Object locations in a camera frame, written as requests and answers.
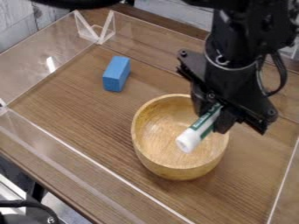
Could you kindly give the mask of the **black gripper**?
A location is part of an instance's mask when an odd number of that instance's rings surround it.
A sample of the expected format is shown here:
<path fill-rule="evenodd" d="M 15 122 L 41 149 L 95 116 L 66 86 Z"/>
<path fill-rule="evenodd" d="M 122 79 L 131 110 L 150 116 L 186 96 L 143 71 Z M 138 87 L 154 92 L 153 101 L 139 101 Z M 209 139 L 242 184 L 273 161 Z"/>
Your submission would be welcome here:
<path fill-rule="evenodd" d="M 197 116 L 204 116 L 216 103 L 222 105 L 214 131 L 226 134 L 236 123 L 245 123 L 265 135 L 278 111 L 258 84 L 257 66 L 221 67 L 205 53 L 189 49 L 178 52 L 178 60 L 178 74 L 192 83 Z"/>

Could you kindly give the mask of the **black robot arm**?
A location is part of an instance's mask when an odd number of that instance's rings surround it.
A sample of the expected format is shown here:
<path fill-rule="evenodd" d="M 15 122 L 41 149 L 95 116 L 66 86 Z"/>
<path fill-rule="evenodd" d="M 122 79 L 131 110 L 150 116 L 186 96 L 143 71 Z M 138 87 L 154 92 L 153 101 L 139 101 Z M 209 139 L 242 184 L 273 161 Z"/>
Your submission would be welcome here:
<path fill-rule="evenodd" d="M 178 52 L 178 73 L 192 83 L 192 100 L 201 116 L 222 106 L 213 130 L 225 134 L 236 123 L 258 133 L 277 121 L 270 101 L 286 86 L 288 69 L 280 50 L 296 43 L 297 0 L 184 0 L 213 9 L 205 51 Z"/>

